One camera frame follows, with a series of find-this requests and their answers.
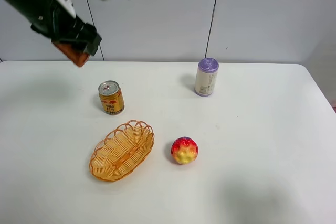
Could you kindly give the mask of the woven orange wicker basket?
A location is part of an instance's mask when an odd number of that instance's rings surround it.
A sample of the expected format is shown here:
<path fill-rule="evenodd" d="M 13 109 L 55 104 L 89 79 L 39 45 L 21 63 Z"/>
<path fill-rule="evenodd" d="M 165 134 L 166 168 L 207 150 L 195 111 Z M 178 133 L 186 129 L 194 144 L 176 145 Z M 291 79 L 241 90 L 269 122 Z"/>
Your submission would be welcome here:
<path fill-rule="evenodd" d="M 89 162 L 90 173 L 98 180 L 116 182 L 131 174 L 151 152 L 152 126 L 131 120 L 119 125 L 100 141 Z"/>

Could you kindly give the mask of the gold energy drink can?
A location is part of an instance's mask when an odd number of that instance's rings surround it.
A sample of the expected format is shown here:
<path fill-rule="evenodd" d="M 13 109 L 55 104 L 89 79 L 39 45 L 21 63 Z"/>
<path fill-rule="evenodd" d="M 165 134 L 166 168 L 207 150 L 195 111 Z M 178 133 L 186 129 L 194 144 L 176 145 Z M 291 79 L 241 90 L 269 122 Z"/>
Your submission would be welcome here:
<path fill-rule="evenodd" d="M 122 90 L 116 81 L 108 80 L 101 83 L 98 87 L 98 93 L 105 113 L 116 115 L 124 110 Z"/>

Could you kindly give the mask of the purple white cylindrical roll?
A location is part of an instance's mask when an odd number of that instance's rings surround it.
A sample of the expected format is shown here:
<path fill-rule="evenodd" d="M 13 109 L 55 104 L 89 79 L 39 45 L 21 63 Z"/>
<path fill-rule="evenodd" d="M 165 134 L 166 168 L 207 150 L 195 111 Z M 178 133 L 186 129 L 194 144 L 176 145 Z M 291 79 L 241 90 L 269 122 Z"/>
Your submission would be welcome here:
<path fill-rule="evenodd" d="M 202 96 L 210 96 L 214 92 L 219 63 L 214 58 L 204 58 L 198 63 L 195 81 L 195 92 Z"/>

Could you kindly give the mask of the red yellow strawberry pastry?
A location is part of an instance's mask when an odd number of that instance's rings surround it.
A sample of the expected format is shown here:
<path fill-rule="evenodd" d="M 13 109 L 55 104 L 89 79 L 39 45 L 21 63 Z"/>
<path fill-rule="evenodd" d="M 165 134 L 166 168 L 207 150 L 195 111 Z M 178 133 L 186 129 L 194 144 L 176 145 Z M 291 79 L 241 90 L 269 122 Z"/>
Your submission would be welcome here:
<path fill-rule="evenodd" d="M 180 137 L 173 142 L 171 155 L 178 164 L 189 164 L 198 156 L 198 145 L 190 137 Z"/>

